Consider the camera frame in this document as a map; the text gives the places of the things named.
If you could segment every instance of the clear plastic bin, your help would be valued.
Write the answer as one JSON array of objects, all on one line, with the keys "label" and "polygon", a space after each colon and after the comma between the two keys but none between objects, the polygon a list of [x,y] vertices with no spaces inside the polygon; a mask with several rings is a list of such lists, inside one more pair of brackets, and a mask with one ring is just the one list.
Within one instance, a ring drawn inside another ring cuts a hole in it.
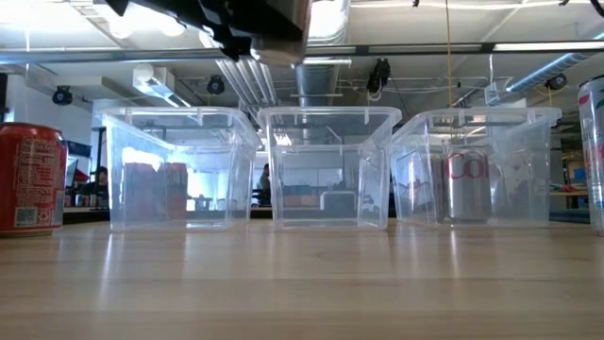
[{"label": "clear plastic bin", "polygon": [[373,229],[388,224],[391,108],[271,108],[269,141],[277,229]]},{"label": "clear plastic bin", "polygon": [[[204,107],[99,113],[107,127],[113,230],[222,230],[249,219],[260,139],[242,112]],[[171,143],[151,134],[163,131],[165,138],[168,124],[176,131]]]},{"label": "clear plastic bin", "polygon": [[550,128],[559,109],[454,109],[414,116],[393,136],[399,221],[527,226],[549,217]]}]

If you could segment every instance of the computer monitor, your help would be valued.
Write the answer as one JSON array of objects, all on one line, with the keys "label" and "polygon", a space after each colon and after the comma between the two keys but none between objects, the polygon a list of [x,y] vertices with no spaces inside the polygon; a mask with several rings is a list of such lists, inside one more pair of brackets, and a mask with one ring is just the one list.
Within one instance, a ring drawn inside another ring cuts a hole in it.
[{"label": "computer monitor", "polygon": [[67,168],[65,170],[65,187],[74,186],[74,177],[76,176],[77,163],[79,159],[75,157],[67,158]]}]

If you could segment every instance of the white wall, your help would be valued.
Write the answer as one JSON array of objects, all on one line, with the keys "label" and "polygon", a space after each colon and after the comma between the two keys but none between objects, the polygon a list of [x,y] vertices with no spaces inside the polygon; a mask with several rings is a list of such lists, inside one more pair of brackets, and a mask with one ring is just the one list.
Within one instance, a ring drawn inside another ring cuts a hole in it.
[{"label": "white wall", "polygon": [[[91,144],[92,109],[76,105],[60,107],[52,101],[54,90],[36,84],[27,85],[22,76],[8,76],[7,106],[15,122],[56,128],[62,131],[67,141]],[[77,167],[87,174],[90,163],[91,160],[80,158]]]}]

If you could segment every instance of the silver soda can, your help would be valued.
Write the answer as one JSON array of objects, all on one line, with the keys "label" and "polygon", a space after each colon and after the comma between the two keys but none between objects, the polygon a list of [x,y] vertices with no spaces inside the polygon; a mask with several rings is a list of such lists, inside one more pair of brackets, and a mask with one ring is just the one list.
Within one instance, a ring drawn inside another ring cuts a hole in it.
[{"label": "silver soda can", "polygon": [[456,222],[480,222],[491,217],[489,159],[482,146],[452,145],[447,155],[448,210]]},{"label": "silver soda can", "polygon": [[579,116],[583,140],[583,159],[589,191],[589,214],[592,228],[604,236],[604,76],[587,80],[579,86]]},{"label": "silver soda can", "polygon": [[447,204],[445,188],[445,155],[442,152],[433,152],[430,155],[430,170],[436,221],[438,223],[443,223],[443,220],[446,217]]}]

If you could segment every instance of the wooden table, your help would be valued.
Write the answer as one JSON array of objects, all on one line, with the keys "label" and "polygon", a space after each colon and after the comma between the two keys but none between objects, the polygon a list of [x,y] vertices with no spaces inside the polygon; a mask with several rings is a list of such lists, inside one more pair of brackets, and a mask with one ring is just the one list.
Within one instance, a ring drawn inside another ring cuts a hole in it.
[{"label": "wooden table", "polygon": [[0,240],[0,338],[604,339],[585,225]]}]

